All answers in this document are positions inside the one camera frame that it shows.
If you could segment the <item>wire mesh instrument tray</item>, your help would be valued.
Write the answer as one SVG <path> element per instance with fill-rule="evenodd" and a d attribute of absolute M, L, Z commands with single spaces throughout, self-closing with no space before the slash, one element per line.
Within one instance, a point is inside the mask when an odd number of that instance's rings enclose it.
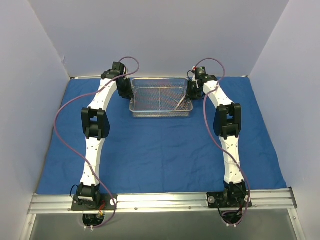
<path fill-rule="evenodd" d="M 135 77 L 131 80 L 134 98 L 131 99 L 129 110 L 136 118 L 170 118 L 188 117 L 191 111 L 173 110 L 177 105 L 173 98 L 173 88 L 186 88 L 186 77 Z"/>

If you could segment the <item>blue surgical wrap cloth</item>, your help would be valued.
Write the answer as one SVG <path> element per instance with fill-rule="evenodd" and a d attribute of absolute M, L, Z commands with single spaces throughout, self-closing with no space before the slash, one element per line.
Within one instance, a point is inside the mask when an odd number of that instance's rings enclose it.
<path fill-rule="evenodd" d="M 81 109 L 93 99 L 98 79 L 73 79 L 63 98 L 37 193 L 67 195 L 80 182 L 86 151 Z M 221 87 L 241 104 L 239 159 L 251 189 L 287 186 L 250 80 L 226 77 Z M 224 188 L 224 159 L 212 125 L 215 107 L 196 100 L 188 117 L 137 118 L 117 93 L 107 108 L 110 133 L 101 153 L 102 192 L 114 194 L 219 192 Z"/>

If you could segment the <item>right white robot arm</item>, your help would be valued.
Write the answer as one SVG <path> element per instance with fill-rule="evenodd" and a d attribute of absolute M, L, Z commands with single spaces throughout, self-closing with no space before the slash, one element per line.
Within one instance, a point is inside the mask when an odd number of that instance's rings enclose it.
<path fill-rule="evenodd" d="M 204 96 L 215 107 L 213 121 L 214 134 L 219 137 L 224 160 L 223 203 L 234 206 L 246 198 L 245 178 L 240 170 L 239 135 L 242 128 L 242 106 L 233 102 L 222 90 L 218 79 L 206 73 L 206 68 L 193 67 L 192 79 L 187 83 L 187 95 L 190 100 L 199 100 Z"/>

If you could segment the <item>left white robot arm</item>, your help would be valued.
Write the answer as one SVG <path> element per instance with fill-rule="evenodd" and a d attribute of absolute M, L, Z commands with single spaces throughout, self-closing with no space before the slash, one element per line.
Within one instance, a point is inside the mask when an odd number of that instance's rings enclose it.
<path fill-rule="evenodd" d="M 102 149 L 110 133 L 107 107 L 115 92 L 118 92 L 123 99 L 134 98 L 131 80 L 125 74 L 127 74 L 126 66 L 119 61 L 114 62 L 112 68 L 101 75 L 98 93 L 92 102 L 81 110 L 86 160 L 75 199 L 90 210 L 97 209 L 102 202 L 98 178 Z"/>

